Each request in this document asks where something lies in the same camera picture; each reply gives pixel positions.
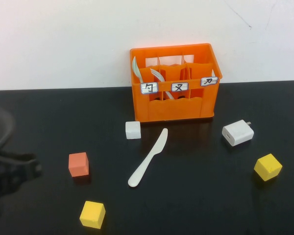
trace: cube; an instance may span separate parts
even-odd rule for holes
[[[103,203],[86,201],[79,220],[83,226],[100,229],[105,214]]]
[[[140,139],[141,136],[141,123],[139,121],[127,121],[125,123],[125,133],[128,140]]]
[[[69,155],[69,171],[72,177],[89,174],[89,164],[86,153],[74,153]]]
[[[240,120],[223,127],[222,135],[230,145],[236,146],[240,143],[251,140],[254,136],[254,131],[244,120]]]
[[[277,176],[281,169],[282,165],[272,154],[258,159],[254,167],[254,170],[264,181]]]

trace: cutlery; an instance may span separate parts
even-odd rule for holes
[[[157,142],[155,143],[151,151],[148,153],[147,157],[143,160],[140,166],[134,171],[132,176],[129,178],[127,182],[128,185],[130,185],[131,187],[136,187],[139,184],[153,156],[158,153],[161,153],[161,151],[163,150],[167,142],[167,138],[168,138],[168,129],[164,128]]]
[[[144,83],[141,72],[139,71],[139,68],[137,66],[136,56],[134,56],[134,58],[133,58],[132,69],[133,69],[134,74],[138,77],[139,81],[141,83]]]
[[[159,73],[158,71],[153,70],[153,69],[150,69],[150,70],[151,70],[152,75],[154,75],[156,78],[158,78],[160,82],[164,82],[165,81],[165,79],[163,78],[163,76],[161,75],[161,73]],[[166,92],[166,93],[167,93],[167,95],[168,95],[168,97],[170,99],[174,99],[174,97],[171,95],[170,92]]]

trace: white wall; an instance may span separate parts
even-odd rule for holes
[[[205,42],[222,82],[294,80],[294,0],[0,0],[0,90],[130,86],[131,48]]]

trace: white plastic knife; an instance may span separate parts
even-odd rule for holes
[[[130,185],[131,187],[136,187],[139,184],[153,156],[158,153],[161,153],[161,151],[163,150],[167,142],[167,138],[168,138],[168,130],[167,128],[164,128],[157,142],[155,143],[151,151],[148,153],[147,157],[143,160],[140,166],[135,170],[135,172],[129,178],[127,182],[128,185]]]

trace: plastic fork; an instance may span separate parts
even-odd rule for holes
[[[163,78],[163,76],[161,75],[161,73],[159,73],[158,71],[153,70],[153,69],[150,69],[150,70],[151,70],[152,75],[154,75],[156,78],[158,78],[160,82],[164,82],[165,81],[165,79]],[[168,97],[170,99],[174,99],[174,97],[171,95],[170,92],[166,92],[166,94],[168,95]]]

